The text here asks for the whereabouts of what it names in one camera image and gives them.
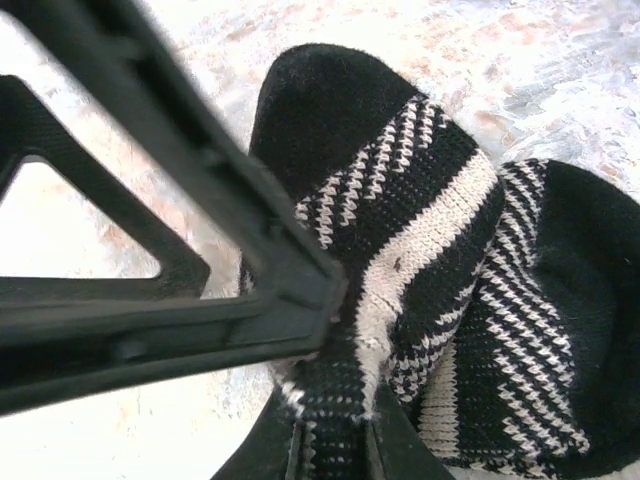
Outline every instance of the knit fabric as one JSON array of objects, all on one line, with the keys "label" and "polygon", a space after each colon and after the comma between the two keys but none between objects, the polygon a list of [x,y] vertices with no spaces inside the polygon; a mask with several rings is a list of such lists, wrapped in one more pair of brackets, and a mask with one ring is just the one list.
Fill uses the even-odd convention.
[{"label": "knit fabric", "polygon": [[553,160],[496,172],[429,97],[326,45],[276,61],[251,150],[349,280],[323,348],[272,365],[304,478],[364,478],[381,382],[449,467],[583,479],[640,458],[628,196]]},{"label": "knit fabric", "polygon": [[495,240],[412,420],[448,465],[609,474],[638,459],[640,209],[555,161],[508,163],[499,174]]},{"label": "knit fabric", "polygon": [[313,439],[309,478],[364,471],[363,422],[375,413],[381,367],[390,361],[394,384],[419,393],[471,299],[502,205],[488,159],[424,95],[297,204],[350,285],[318,355],[274,364]]}]

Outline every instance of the black plastic object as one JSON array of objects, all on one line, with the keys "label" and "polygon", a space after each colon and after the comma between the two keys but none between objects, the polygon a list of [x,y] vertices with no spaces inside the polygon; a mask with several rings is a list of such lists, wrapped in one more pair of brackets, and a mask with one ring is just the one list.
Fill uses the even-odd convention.
[{"label": "black plastic object", "polygon": [[[211,480],[302,478],[304,432],[285,420],[284,408],[273,394],[247,439]],[[367,427],[369,468],[362,480],[454,479],[418,438],[387,384],[378,389],[376,411]]]},{"label": "black plastic object", "polygon": [[209,266],[85,151],[38,98],[0,77],[0,200],[25,158],[37,156],[76,187],[160,263],[149,279],[0,277],[0,302],[199,298]]},{"label": "black plastic object", "polygon": [[208,273],[202,261],[19,81],[1,79],[3,190],[25,155],[40,155],[155,255],[163,271],[152,280],[2,279],[0,415],[317,350],[343,291],[339,267],[298,226],[270,172],[230,140],[135,5],[0,0],[0,9],[225,230],[256,284],[244,297],[198,299]]}]

